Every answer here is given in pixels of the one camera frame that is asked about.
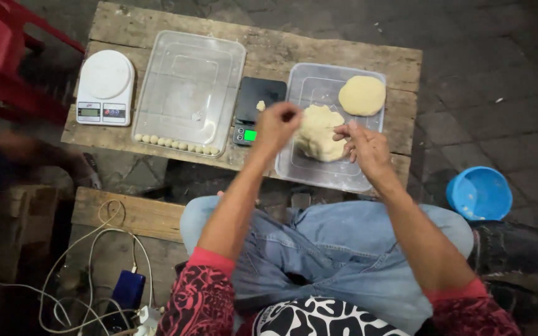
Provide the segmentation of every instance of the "plastic container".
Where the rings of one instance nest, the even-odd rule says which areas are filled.
[[[512,191],[503,175],[489,167],[472,167],[445,190],[453,210],[470,221],[500,220],[512,208]]]
[[[146,68],[132,140],[136,142],[136,134],[156,135],[215,147],[219,153],[212,157],[221,156],[245,58],[246,49],[238,42],[161,31]]]
[[[331,111],[338,112],[344,117],[345,123],[354,119],[368,129],[381,132],[385,107],[373,116],[358,117],[346,113],[340,105],[338,98],[340,89],[354,76],[375,77],[386,84],[385,75],[378,72],[334,65],[298,63],[290,72],[286,101],[302,109],[310,105],[327,105]],[[350,163],[348,158],[333,162],[315,160],[304,155],[300,149],[294,148],[292,141],[277,155],[275,170],[284,180],[318,187],[355,192],[364,192],[372,188],[357,163]]]

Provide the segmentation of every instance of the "red plastic chair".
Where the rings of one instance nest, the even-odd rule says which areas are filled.
[[[44,118],[64,124],[68,110],[49,95],[31,87],[18,74],[25,47],[36,52],[44,49],[41,41],[24,33],[25,23],[32,23],[84,54],[84,47],[61,31],[51,27],[25,7],[13,0],[0,0],[0,118],[21,121],[27,117]]]

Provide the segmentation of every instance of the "clear plastic tray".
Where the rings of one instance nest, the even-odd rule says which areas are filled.
[[[209,156],[221,156],[245,58],[246,49],[238,42],[161,31],[146,68],[132,140],[135,134],[156,135],[214,147],[219,153]]]
[[[315,63],[298,63],[290,71],[286,100],[302,109],[310,105],[327,105],[344,117],[344,122],[356,120],[368,129],[383,130],[381,111],[370,117],[353,116],[344,111],[338,99],[340,89],[354,76],[375,77],[385,84],[385,75],[342,66]],[[290,143],[281,150],[275,160],[275,170],[285,180],[292,180],[318,187],[364,192],[372,188],[357,163],[348,158],[333,162],[321,162],[310,158]]]

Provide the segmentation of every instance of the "white kitchen scale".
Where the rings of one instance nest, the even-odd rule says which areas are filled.
[[[86,59],[80,70],[76,120],[81,124],[128,126],[134,67],[115,50]]]

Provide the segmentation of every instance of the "green display screen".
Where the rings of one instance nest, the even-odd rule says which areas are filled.
[[[257,138],[257,132],[251,131],[251,130],[245,130],[244,131],[244,140],[246,141],[254,141]]]
[[[97,108],[81,108],[80,115],[85,117],[98,117],[99,109]]]

